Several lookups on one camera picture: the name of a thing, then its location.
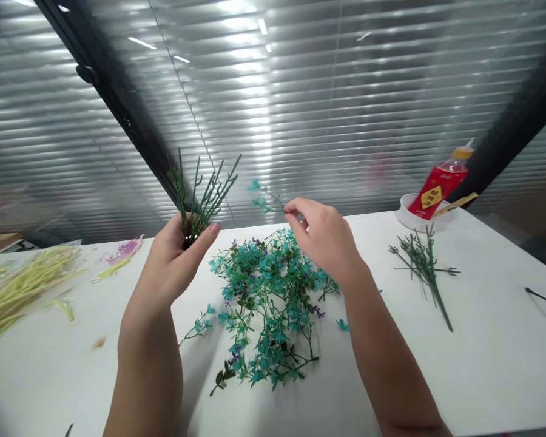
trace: left hand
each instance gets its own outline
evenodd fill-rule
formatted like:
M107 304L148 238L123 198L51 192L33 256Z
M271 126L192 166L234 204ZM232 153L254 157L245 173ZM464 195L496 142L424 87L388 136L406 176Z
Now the left hand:
M189 217L190 213L187 213L186 225ZM153 240L128 310L150 317L169 310L192 282L202 258L219 232L220 226L213 223L192 246L183 250L182 218L179 212L176 213Z

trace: bottle cap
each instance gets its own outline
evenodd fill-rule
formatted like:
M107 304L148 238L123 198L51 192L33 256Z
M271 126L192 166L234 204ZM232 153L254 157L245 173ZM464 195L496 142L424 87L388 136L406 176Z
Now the bottle cap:
M462 161L465 161L471 158L471 155L473 155L473 152L474 152L473 148L471 147L471 145L473 144L473 140L475 140L475 138L470 139L469 143L467 143L463 147L457 147L455 150L453 150L453 153L451 154L451 158L455 158Z

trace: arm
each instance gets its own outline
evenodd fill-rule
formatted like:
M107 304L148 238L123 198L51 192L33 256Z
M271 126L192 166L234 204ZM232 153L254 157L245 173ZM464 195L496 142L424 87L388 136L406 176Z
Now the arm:
M450 435L346 220L335 208L303 198L289 202L285 212L299 247L334 278L344 295L356 365L382 433Z
M121 321L118 370L104 437L173 435L182 403L182 363L171 304L190 285L216 239L210 225L185 252L176 214L153 241Z

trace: hand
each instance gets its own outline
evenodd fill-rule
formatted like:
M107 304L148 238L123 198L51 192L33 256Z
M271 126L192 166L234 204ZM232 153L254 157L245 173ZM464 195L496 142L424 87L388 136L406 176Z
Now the hand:
M186 226L189 226L190 213ZM130 304L140 314L155 315L169 309L192 282L220 226L208 226L187 250L183 250L182 218L176 213L153 240L146 264Z
M332 206L297 197L284 209L297 244L319 268L340 283L368 266L360 257L348 222ZM297 216L303 215L303 221Z

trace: right hand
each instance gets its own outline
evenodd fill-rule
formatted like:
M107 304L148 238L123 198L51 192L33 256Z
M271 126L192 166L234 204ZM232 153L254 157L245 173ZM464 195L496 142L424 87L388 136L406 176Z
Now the right hand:
M369 271L348 222L334 207L297 197L285 206L284 212L301 250L338 285Z

